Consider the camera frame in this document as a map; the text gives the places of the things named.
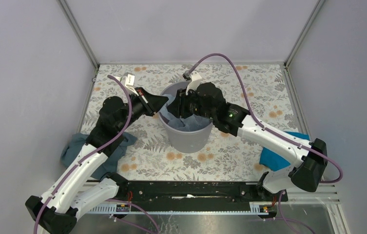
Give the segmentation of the light blue plastic trash bag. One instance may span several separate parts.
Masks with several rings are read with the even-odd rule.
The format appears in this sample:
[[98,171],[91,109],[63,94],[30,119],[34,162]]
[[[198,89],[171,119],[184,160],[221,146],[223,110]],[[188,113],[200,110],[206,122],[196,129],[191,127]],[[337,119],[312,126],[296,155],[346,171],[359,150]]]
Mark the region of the light blue plastic trash bag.
[[188,118],[177,118],[173,116],[167,110],[167,107],[174,101],[175,96],[169,94],[163,94],[163,96],[167,97],[168,101],[162,106],[159,112],[169,127],[183,132],[194,132],[206,128],[211,124],[209,119],[197,115],[191,115]]

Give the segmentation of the grey plastic trash bin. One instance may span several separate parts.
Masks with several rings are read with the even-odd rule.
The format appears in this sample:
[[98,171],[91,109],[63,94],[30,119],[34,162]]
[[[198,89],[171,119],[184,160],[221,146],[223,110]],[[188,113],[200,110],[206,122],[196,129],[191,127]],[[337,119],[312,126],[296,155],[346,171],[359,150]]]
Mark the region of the grey plastic trash bin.
[[[175,96],[177,90],[186,88],[187,84],[188,83],[184,81],[171,84],[161,92],[161,95],[169,94]],[[176,150],[186,154],[195,153],[204,148],[213,128],[213,124],[211,122],[210,125],[201,130],[194,132],[183,132],[169,127],[164,121],[164,118],[162,118],[160,114],[159,116],[161,123],[166,129],[171,146]]]

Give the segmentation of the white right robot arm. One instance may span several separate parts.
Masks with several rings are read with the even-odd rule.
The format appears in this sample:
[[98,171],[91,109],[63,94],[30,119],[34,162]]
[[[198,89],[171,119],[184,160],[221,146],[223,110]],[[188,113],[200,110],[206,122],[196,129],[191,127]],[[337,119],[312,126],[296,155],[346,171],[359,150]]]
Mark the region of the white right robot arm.
[[326,151],[324,141],[299,139],[254,118],[247,109],[227,102],[210,82],[200,84],[195,91],[179,89],[167,109],[175,117],[208,118],[219,131],[254,141],[288,161],[288,167],[261,176],[256,187],[259,199],[268,201],[275,193],[290,188],[317,190],[327,165],[320,156]]

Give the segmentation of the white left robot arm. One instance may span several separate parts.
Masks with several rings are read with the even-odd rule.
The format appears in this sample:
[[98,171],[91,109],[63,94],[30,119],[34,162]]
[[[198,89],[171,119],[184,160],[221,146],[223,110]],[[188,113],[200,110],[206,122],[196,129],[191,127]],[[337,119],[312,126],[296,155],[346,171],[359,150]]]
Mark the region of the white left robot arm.
[[108,177],[83,193],[79,190],[122,143],[124,131],[141,116],[153,116],[168,101],[141,87],[135,91],[126,95],[127,103],[117,96],[105,99],[96,126],[66,171],[41,196],[27,199],[35,234],[68,234],[79,219],[103,201],[127,196],[127,186]]

